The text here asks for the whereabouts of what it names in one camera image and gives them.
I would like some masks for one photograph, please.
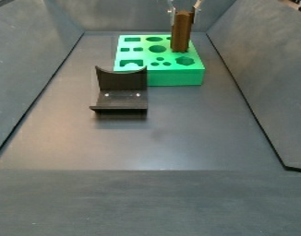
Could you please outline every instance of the hole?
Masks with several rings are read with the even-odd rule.
[[[141,41],[141,38],[140,37],[125,38],[125,41]]]
[[[142,52],[142,51],[144,51],[144,48],[134,48],[134,51],[136,51],[136,52]]]
[[[176,61],[180,65],[192,65],[196,63],[196,60],[188,56],[177,58]]]
[[[120,66],[125,67],[125,66],[144,66],[144,60],[121,60],[120,61]]]
[[[122,52],[129,52],[130,51],[130,48],[121,48],[120,49]]]
[[[164,38],[160,38],[160,37],[149,37],[146,38],[148,41],[162,41]]]
[[[150,51],[153,53],[164,53],[166,51],[166,47],[161,45],[154,45],[150,47]]]

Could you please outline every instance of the black holder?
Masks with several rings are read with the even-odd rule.
[[[96,68],[101,93],[90,109],[98,114],[145,116],[149,109],[148,67],[129,73]]]

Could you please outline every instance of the circular hole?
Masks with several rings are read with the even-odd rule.
[[[166,51],[166,47],[161,45],[154,45],[150,47],[150,51],[153,53],[164,53]]]
[[[148,41],[161,41],[162,38],[160,38],[160,37],[149,37],[149,38],[146,38],[146,40]]]
[[[193,65],[196,63],[196,60],[188,56],[182,56],[176,59],[176,62],[180,65]]]

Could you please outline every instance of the green block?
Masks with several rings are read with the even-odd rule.
[[[170,35],[121,35],[116,71],[149,69],[149,86],[201,85],[205,66],[193,42],[187,53],[170,49]]]

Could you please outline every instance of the gray mat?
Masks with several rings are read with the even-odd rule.
[[[0,169],[281,171],[204,33],[193,34],[204,85],[150,87],[146,120],[98,119],[89,109],[98,99],[94,66],[113,70],[120,34],[89,33],[79,41],[0,153]]]
[[[0,171],[0,236],[301,236],[301,174]]]

